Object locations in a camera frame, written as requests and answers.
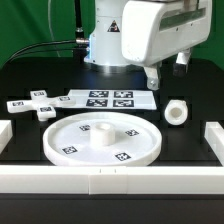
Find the white circular tray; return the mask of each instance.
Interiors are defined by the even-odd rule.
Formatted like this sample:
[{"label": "white circular tray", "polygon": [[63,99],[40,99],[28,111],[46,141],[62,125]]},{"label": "white circular tray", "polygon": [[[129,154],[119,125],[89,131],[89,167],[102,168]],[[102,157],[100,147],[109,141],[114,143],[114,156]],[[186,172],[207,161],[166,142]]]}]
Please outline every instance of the white circular tray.
[{"label": "white circular tray", "polygon": [[[92,144],[91,126],[96,123],[113,127],[115,140],[108,141],[109,145]],[[114,112],[64,118],[48,127],[43,136],[45,155],[59,166],[146,166],[158,157],[161,141],[161,133],[152,123]]]}]

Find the white tube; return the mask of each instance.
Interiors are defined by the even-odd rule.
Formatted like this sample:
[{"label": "white tube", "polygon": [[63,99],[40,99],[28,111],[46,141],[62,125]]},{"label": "white tube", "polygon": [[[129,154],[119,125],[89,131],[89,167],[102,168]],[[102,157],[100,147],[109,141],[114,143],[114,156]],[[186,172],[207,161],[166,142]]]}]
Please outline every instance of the white tube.
[{"label": "white tube", "polygon": [[90,129],[90,143],[92,146],[109,146],[115,142],[114,126],[109,123],[95,123]]},{"label": "white tube", "polygon": [[165,118],[169,124],[181,125],[188,116],[188,108],[185,101],[171,100],[165,109]]}]

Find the black surface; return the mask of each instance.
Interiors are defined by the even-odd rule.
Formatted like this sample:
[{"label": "black surface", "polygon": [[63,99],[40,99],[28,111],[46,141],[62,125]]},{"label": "black surface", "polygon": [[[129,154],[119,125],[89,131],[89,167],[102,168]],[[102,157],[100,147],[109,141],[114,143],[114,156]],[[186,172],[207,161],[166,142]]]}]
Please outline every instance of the black surface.
[{"label": "black surface", "polygon": [[[224,120],[224,72],[206,60],[193,60],[188,74],[172,75],[173,62],[161,68],[161,89],[154,92],[158,110],[126,110],[154,123],[163,136],[162,151],[152,166],[220,166],[204,139],[206,121]],[[9,114],[6,102],[30,99],[45,89],[49,97],[70,89],[147,90],[143,72],[105,75],[73,59],[21,59],[0,71],[0,119],[13,121],[14,137],[0,164],[52,165],[44,156],[42,135],[56,120],[93,110],[57,109],[57,118],[40,123],[36,112]],[[187,102],[189,117],[173,127],[164,119],[171,99]],[[183,195],[0,195],[0,223],[223,223],[224,197]]]}]

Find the green screen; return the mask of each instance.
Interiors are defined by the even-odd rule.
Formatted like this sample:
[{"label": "green screen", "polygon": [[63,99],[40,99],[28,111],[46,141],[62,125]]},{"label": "green screen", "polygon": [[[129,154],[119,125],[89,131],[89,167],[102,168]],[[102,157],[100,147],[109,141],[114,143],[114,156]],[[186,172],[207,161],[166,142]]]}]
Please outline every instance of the green screen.
[{"label": "green screen", "polygon": [[[17,50],[52,40],[49,30],[48,0],[0,1],[0,66]],[[95,26],[95,1],[81,0],[85,36]],[[51,0],[51,24],[55,40],[75,39],[74,0]],[[209,39],[194,48],[193,58],[210,59],[224,69],[224,1],[213,0],[212,28]],[[62,57],[71,52],[60,52]],[[35,56],[57,56],[56,52]]]}]

